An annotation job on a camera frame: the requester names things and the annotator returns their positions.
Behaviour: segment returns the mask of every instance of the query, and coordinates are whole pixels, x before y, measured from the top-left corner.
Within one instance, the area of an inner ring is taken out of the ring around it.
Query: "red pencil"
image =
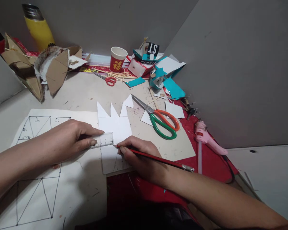
[[[174,161],[166,160],[166,159],[156,157],[156,156],[153,156],[153,155],[150,155],[147,153],[139,152],[139,151],[133,150],[133,149],[130,149],[130,151],[133,152],[135,155],[140,155],[140,156],[143,156],[143,157],[146,157],[146,158],[149,158],[149,159],[152,159],[152,160],[155,160],[155,161],[158,161],[158,162],[161,162],[161,163],[164,163],[164,164],[176,167],[176,168],[180,168],[180,169],[188,171],[188,172],[192,172],[192,173],[194,172],[194,168],[187,166],[187,165],[183,165],[183,164],[180,164],[180,163],[177,163]]]

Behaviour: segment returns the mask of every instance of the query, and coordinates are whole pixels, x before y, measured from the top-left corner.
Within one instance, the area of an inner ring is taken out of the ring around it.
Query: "ruler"
[[[99,138],[96,138],[97,144],[89,149],[100,148],[102,146],[113,145],[113,132],[104,133]]]

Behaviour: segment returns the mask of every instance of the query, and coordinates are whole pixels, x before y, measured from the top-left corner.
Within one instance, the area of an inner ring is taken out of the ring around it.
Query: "black sign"
[[[154,57],[156,57],[159,52],[159,47],[159,45],[150,42],[148,44],[147,55],[150,56],[150,54],[153,54]]]

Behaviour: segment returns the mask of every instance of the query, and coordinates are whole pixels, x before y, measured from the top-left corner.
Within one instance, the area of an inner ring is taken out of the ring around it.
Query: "pink glue gun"
[[[219,146],[214,139],[209,135],[209,133],[206,130],[205,123],[200,120],[195,124],[195,140],[199,143],[202,142],[204,144],[207,144],[208,147],[215,152],[218,155],[227,155],[228,152],[226,149]]]

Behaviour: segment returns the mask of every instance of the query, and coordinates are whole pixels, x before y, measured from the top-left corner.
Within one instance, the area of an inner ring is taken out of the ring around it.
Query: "paper cup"
[[[110,70],[115,73],[119,73],[126,56],[128,55],[127,51],[120,47],[111,48],[111,61],[110,61]]]

